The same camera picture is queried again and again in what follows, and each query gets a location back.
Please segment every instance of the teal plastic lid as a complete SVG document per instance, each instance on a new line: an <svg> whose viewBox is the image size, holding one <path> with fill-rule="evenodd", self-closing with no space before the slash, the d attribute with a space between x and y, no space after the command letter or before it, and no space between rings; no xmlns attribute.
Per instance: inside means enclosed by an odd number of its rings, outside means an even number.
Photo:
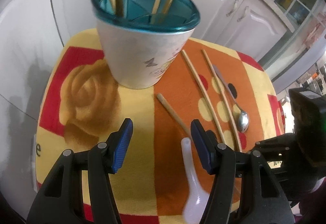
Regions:
<svg viewBox="0 0 326 224"><path fill-rule="evenodd" d="M160 14L165 0L161 0L157 14L151 15L155 0L123 0L124 17L116 16L109 0L91 0L95 15L100 20L123 28L150 32L175 33L194 29L200 22L200 14L191 0L173 0L169 12ZM160 22L151 24L151 19Z"/></svg>

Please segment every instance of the tablecloth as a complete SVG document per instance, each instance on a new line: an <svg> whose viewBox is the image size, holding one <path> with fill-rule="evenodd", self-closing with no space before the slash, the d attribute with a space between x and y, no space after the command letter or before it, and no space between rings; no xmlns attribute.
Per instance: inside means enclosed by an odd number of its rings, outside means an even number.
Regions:
<svg viewBox="0 0 326 224"><path fill-rule="evenodd" d="M237 102L250 116L248 130L240 133L243 151L251 149L258 140L283 134L272 83L254 59L192 38L184 49L216 107L230 147L234 143L229 118L201 49L206 50ZM131 90L113 79L96 29L73 36L53 68L40 109L35 161L39 184L63 150L88 150L117 131L124 118L131 118L134 132L123 166L117 174L110 175L123 223L184 223L182 209L188 196L188 183L180 142L186 135L156 99L158 93L163 94L186 125L199 119L206 130L216 133L201 91L180 54L157 84ZM238 115L239 110L230 96L227 97L234 114ZM210 192L213 176L201 167L192 147L199 181ZM82 178L85 216L92 220L87 171L83 171ZM236 185L241 188L239 179ZM238 201L239 197L234 195L234 206Z"/></svg>

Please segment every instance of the cup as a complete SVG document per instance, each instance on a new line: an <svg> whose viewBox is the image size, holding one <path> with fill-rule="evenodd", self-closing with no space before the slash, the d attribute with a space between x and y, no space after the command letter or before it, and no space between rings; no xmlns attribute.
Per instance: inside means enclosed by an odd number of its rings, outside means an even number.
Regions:
<svg viewBox="0 0 326 224"><path fill-rule="evenodd" d="M124 16L109 0L91 0L105 59L116 81L130 89L154 85L200 22L191 0L173 0L169 12L151 15L155 0L123 0Z"/></svg>

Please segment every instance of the polka dot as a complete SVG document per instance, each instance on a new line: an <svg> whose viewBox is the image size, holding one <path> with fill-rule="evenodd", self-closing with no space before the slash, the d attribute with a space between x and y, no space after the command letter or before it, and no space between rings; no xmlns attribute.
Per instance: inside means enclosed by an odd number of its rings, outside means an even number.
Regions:
<svg viewBox="0 0 326 224"><path fill-rule="evenodd" d="M208 108L204 98L199 99L198 110L199 110L200 115L203 117L203 119L205 121L209 122L213 119L211 112L209 111L209 108Z"/></svg>
<svg viewBox="0 0 326 224"><path fill-rule="evenodd" d="M233 105L232 111L233 111L234 120L238 119L241 111L235 104Z"/></svg>
<svg viewBox="0 0 326 224"><path fill-rule="evenodd" d="M218 115L220 116L221 120L223 122L228 122L229 121L229 116L228 116L228 112L227 112L227 109L224 105L223 102L218 102L217 103L217 106L216 106L216 109L217 109L217 113Z"/></svg>
<svg viewBox="0 0 326 224"><path fill-rule="evenodd" d="M238 94L237 94L237 90L236 90L235 86L232 83L229 83L228 87L229 87L233 97L236 99Z"/></svg>
<svg viewBox="0 0 326 224"><path fill-rule="evenodd" d="M234 150L234 142L233 142L233 136L230 130L226 130L223 133L225 144L227 144L231 149Z"/></svg>
<svg viewBox="0 0 326 224"><path fill-rule="evenodd" d="M200 75L200 74L198 74L198 76L199 76L200 80L202 81L202 83L203 83L205 89L208 90L208 82L207 82L207 80L205 79L205 77L204 77L203 75Z"/></svg>
<svg viewBox="0 0 326 224"><path fill-rule="evenodd" d="M239 132L239 139L242 147L242 151L247 147L247 137L244 133Z"/></svg>
<svg viewBox="0 0 326 224"><path fill-rule="evenodd" d="M219 86L221 87L222 91L224 92L224 85L223 83L218 80ZM213 89L215 90L216 93L220 94L220 89L217 87L216 81L214 78L211 78L211 85L213 86Z"/></svg>

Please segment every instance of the yellow polka dot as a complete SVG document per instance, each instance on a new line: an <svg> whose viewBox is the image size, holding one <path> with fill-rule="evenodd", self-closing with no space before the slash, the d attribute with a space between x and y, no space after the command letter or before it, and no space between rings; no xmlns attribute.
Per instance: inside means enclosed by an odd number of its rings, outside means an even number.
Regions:
<svg viewBox="0 0 326 224"><path fill-rule="evenodd" d="M200 115L203 117L206 121L211 121L213 119L211 112L206 104L206 101L204 98L199 99L198 101L198 110Z"/></svg>
<svg viewBox="0 0 326 224"><path fill-rule="evenodd" d="M239 118L239 115L240 115L240 110L239 108L234 104L233 105L233 117L234 117L234 120Z"/></svg>
<svg viewBox="0 0 326 224"><path fill-rule="evenodd" d="M222 91L224 92L224 85L223 83L218 79L219 86L221 87ZM211 78L211 85L213 86L213 89L216 93L221 94L220 89L218 88L216 81L214 78Z"/></svg>
<svg viewBox="0 0 326 224"><path fill-rule="evenodd" d="M226 130L223 133L225 138L225 144L227 144L231 149L234 150L233 136L230 130Z"/></svg>
<svg viewBox="0 0 326 224"><path fill-rule="evenodd" d="M218 115L220 116L221 120L223 122L228 122L229 121L229 116L228 116L228 112L227 112L227 109L224 105L223 102L218 102L217 103L217 106L216 106L216 109L217 109L217 113Z"/></svg>

